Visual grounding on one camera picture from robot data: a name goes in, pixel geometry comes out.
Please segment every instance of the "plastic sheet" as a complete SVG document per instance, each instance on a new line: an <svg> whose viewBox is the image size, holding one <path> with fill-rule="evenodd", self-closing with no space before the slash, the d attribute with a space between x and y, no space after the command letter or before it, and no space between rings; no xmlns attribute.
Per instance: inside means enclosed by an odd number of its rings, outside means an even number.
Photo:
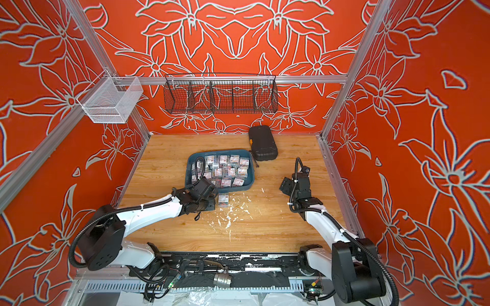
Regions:
<svg viewBox="0 0 490 306"><path fill-rule="evenodd" d="M269 293L262 301L262 306L310 306L316 305L314 301L307 302L292 293ZM334 298L319 301L319 306L335 306Z"/></svg>
<svg viewBox="0 0 490 306"><path fill-rule="evenodd" d="M117 306L259 306L257 295L249 291L212 291L210 288L169 293L153 304L143 299L141 293L121 292Z"/></svg>

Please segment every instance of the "black wire basket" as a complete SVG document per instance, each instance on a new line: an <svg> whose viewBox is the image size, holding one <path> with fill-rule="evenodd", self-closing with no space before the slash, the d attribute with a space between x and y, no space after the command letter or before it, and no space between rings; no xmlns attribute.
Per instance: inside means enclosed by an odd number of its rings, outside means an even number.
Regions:
<svg viewBox="0 0 490 306"><path fill-rule="evenodd" d="M165 110L171 114L274 114L277 85L274 75L214 73L167 74Z"/></svg>

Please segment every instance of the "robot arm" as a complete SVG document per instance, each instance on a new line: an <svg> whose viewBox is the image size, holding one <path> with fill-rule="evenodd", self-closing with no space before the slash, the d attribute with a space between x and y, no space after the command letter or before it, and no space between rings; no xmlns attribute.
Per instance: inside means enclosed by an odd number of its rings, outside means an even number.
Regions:
<svg viewBox="0 0 490 306"><path fill-rule="evenodd" d="M68 253L70 263L77 268L95 271L109 264L120 264L151 270L163 265L156 258L159 251L151 244L139 244L124 239L132 232L167 218L215 209L218 189L207 179L183 189L173 189L160 199L137 207L115 209L110 205L99 208L88 224L75 237ZM74 251L80 248L85 263L76 261Z"/></svg>
<svg viewBox="0 0 490 306"><path fill-rule="evenodd" d="M361 301L369 305L366 299L386 294L386 278L392 289L392 305L397 305L395 282L377 258L375 245L369 239L359 239L344 229L323 203L312 197L309 173L310 168L303 166L301 159L297 158L292 178L285 177L279 189L290 197L288 205L291 211L299 213L320 233L332 250L332 256L320 245L302 247L298 253L300 269L310 274L319 271L329 277L335 293L344 303Z"/></svg>

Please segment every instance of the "plastic storage box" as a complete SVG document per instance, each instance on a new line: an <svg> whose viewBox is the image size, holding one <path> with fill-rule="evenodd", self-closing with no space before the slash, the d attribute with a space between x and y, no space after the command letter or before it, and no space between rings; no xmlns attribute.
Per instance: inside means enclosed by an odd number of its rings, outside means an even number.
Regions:
<svg viewBox="0 0 490 306"><path fill-rule="evenodd" d="M192 167L192 164L194 164L196 162L196 159L198 157L206 158L206 156L208 156L208 155L240 155L240 157L250 158L250 165L248 167L248 177L245 179L244 185L238 186L238 187L218 188L220 193L244 191L244 190L249 190L250 187L252 187L252 184L255 181L255 172L254 172L254 167L252 164L252 155L247 150L242 150L242 149L200 152L200 153L194 153L193 155L189 156L189 159L187 160L187 168L185 171L185 185L186 186L191 184L191 180L192 180L191 167Z"/></svg>
<svg viewBox="0 0 490 306"><path fill-rule="evenodd" d="M126 91L119 91L111 78L103 78L95 93L81 103L94 123L126 123L143 93L140 80L134 78Z"/></svg>

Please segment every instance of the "metal cylinder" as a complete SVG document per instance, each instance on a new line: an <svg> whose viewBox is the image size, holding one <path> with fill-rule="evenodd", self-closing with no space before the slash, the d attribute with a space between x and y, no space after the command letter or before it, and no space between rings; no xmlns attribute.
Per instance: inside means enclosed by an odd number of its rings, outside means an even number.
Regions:
<svg viewBox="0 0 490 306"><path fill-rule="evenodd" d="M228 273L216 273L213 284L221 288L229 288L231 285L231 275Z"/></svg>

